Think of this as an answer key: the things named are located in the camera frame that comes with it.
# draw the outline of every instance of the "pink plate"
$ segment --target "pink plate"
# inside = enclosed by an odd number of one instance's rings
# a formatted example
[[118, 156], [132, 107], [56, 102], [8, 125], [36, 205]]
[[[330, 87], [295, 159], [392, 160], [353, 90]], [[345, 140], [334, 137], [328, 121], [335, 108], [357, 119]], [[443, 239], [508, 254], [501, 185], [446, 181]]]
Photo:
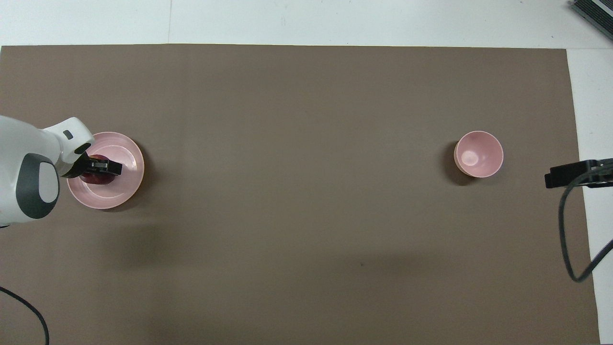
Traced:
[[94, 134], [96, 142], [88, 155], [103, 155], [123, 165], [121, 175], [107, 185], [86, 184], [79, 177], [67, 179], [74, 197], [93, 209], [110, 209], [125, 203], [139, 189], [145, 174], [145, 161], [132, 139], [115, 132]]

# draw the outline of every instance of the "red apple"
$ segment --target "red apple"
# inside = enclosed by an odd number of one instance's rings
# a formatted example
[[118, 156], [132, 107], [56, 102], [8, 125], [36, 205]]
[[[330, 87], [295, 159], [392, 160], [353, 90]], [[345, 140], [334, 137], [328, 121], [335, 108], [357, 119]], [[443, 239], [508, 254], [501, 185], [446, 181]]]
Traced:
[[[95, 158], [97, 160], [108, 160], [108, 158], [103, 155], [91, 155], [89, 157]], [[115, 179], [115, 175], [112, 174], [91, 174], [90, 172], [84, 172], [79, 177], [86, 184], [94, 185], [107, 185], [113, 182], [113, 180]]]

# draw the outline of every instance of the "brown paper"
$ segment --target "brown paper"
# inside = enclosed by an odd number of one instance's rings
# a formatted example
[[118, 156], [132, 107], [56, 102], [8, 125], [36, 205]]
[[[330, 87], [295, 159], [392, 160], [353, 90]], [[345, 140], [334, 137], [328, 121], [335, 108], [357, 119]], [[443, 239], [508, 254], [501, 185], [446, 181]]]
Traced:
[[[3, 47], [0, 114], [76, 116], [146, 159], [116, 209], [62, 181], [47, 218], [0, 231], [0, 285], [52, 343], [598, 342], [543, 181], [579, 159], [564, 50]], [[503, 145], [493, 177], [454, 165], [472, 130]], [[566, 219], [581, 269], [580, 191]], [[0, 343], [41, 342], [0, 303]]]

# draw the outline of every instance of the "table surface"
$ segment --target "table surface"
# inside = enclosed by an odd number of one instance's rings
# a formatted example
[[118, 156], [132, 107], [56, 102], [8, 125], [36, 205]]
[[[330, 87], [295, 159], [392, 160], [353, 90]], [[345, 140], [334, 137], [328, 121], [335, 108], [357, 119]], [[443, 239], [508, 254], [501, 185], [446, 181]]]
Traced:
[[[0, 1], [0, 45], [230, 43], [566, 48], [581, 159], [613, 152], [613, 44], [564, 0], [296, 4], [251, 0]], [[613, 190], [586, 190], [592, 255], [613, 237]], [[594, 272], [601, 342], [613, 343], [613, 259]]]

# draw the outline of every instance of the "pink bowl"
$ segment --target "pink bowl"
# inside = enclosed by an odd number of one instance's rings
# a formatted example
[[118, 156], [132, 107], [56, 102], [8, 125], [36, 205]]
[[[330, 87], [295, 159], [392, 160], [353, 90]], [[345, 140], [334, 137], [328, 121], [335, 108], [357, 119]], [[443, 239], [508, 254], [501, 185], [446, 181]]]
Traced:
[[495, 136], [484, 131], [472, 131], [455, 145], [454, 160], [458, 168], [473, 177], [490, 177], [502, 166], [504, 153]]

